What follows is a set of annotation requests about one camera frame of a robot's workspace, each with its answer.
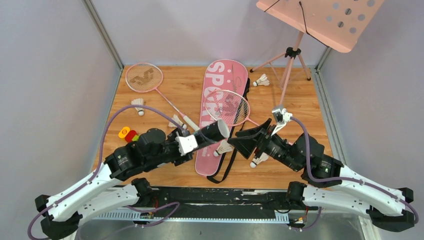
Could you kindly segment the white shuttlecock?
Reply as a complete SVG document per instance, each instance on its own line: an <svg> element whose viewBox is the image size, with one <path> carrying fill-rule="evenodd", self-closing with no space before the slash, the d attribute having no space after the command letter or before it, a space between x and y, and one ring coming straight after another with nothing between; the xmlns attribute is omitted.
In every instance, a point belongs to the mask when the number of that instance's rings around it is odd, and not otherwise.
<svg viewBox="0 0 424 240"><path fill-rule="evenodd" d="M258 87L258 86L269 86L270 85L270 81L268 80L267 75L264 73L262 74L259 79L257 79L256 81L254 81L252 83L252 85L254 87Z"/></svg>
<svg viewBox="0 0 424 240"><path fill-rule="evenodd" d="M136 98L136 99L133 99L131 101L131 105L141 106L141 105L144 105L144 104L145 104L145 101L144 101L143 98ZM143 107L136 107L135 110L137 111L137 114L139 116L143 116L145 114Z"/></svg>
<svg viewBox="0 0 424 240"><path fill-rule="evenodd" d="M259 157L255 156L252 159L252 161L250 162L249 166L251 168L255 168L260 163L265 162L268 158L269 158L269 156L265 152L263 152Z"/></svg>
<svg viewBox="0 0 424 240"><path fill-rule="evenodd" d="M169 128L177 128L178 126L181 126L183 129L187 129L187 125L179 118L179 116L177 114L174 114L172 116L172 121L168 122L168 127Z"/></svg>
<svg viewBox="0 0 424 240"><path fill-rule="evenodd" d="M218 157L224 153L228 153L231 151L233 151L233 147L226 140L222 140L219 146L213 152L213 155L215 157Z"/></svg>

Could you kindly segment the black shuttlecock tube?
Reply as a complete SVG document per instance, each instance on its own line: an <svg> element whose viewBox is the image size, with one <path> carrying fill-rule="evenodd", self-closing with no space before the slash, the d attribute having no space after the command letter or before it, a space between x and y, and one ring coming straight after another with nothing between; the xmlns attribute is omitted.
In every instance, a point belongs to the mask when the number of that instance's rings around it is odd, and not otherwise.
<svg viewBox="0 0 424 240"><path fill-rule="evenodd" d="M197 143L197 149L203 149L210 145L219 143L230 137L228 125L222 119L200 128L193 133Z"/></svg>

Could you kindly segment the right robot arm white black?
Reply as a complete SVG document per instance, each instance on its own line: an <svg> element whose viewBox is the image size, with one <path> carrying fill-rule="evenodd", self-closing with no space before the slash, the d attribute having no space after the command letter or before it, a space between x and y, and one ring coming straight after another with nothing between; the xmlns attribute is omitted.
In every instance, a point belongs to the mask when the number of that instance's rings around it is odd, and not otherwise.
<svg viewBox="0 0 424 240"><path fill-rule="evenodd" d="M245 158L266 154L301 172L302 182L291 182L285 195L290 208L303 205L346 211L396 233L419 222L419 215L411 205L414 192L410 188L390 188L356 173L326 155L324 146L306 130L294 143L289 143L278 135L286 124L286 120L277 124L267 120L257 127L238 131L228 143Z"/></svg>

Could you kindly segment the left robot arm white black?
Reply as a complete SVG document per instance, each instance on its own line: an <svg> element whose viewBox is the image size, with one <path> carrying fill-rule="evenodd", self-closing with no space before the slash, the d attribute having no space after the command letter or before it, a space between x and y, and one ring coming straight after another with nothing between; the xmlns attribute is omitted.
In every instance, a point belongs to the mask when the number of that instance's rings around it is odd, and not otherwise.
<svg viewBox="0 0 424 240"><path fill-rule="evenodd" d="M150 183L136 178L112 193L100 194L127 179L172 163L181 165L193 158L199 149L214 144L205 136L204 130L194 133L174 129L165 134L151 128L136 141L117 148L100 164L99 170L56 195L40 195L35 205L43 216L42 232L52 240L63 239L94 217L111 210L139 204L149 206L153 201Z"/></svg>

